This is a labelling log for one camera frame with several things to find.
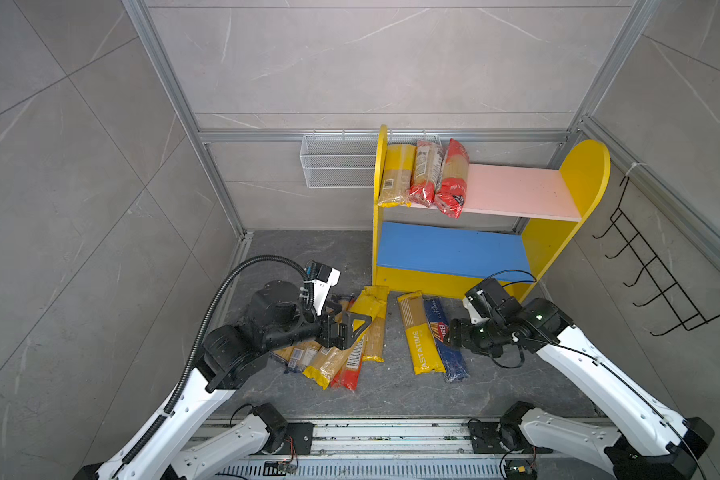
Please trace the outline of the yellow topped spaghetti bag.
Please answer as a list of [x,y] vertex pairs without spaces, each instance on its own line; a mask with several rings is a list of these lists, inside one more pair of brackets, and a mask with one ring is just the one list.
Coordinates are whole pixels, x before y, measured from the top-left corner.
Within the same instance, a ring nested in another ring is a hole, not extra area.
[[377,204],[382,208],[401,206],[409,201],[416,147],[394,144],[387,148]]

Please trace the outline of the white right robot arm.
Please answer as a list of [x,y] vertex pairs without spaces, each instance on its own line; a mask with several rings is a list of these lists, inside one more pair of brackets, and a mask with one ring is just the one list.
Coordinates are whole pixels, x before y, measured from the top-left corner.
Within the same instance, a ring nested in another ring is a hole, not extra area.
[[596,466],[617,479],[690,479],[714,438],[699,417],[686,418],[651,396],[611,362],[557,305],[527,305],[494,279],[470,289],[469,316],[451,322],[447,345],[497,362],[508,346],[534,354],[568,378],[611,421],[597,426],[515,403],[499,420],[506,453],[549,449]]

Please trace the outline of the red labelled spaghetti bag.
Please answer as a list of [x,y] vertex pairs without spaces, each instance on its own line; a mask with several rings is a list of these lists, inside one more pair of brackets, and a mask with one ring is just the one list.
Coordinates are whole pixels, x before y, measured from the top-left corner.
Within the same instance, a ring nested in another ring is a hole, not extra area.
[[412,170],[409,200],[424,207],[434,203],[443,162],[443,148],[439,143],[418,140]]

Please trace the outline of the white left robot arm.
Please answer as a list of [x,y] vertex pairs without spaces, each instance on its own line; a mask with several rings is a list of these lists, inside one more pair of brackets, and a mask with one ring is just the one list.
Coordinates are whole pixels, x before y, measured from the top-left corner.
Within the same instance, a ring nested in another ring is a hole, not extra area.
[[205,420],[263,370],[273,351],[316,341],[330,353],[350,354],[364,340],[383,305],[361,293],[330,296],[334,279],[296,286],[273,281],[254,293],[241,322],[206,334],[190,370],[164,404],[113,457],[82,467],[78,479],[209,479],[234,460],[267,453],[296,462],[288,421],[270,403],[194,447]]

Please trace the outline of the yellow Pastatime spaghetti bag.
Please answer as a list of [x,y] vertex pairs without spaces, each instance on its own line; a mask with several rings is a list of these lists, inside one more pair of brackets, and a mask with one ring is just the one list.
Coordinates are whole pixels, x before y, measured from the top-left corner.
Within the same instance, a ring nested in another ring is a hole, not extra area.
[[422,293],[417,291],[400,295],[397,302],[414,373],[444,373],[445,366],[426,317]]

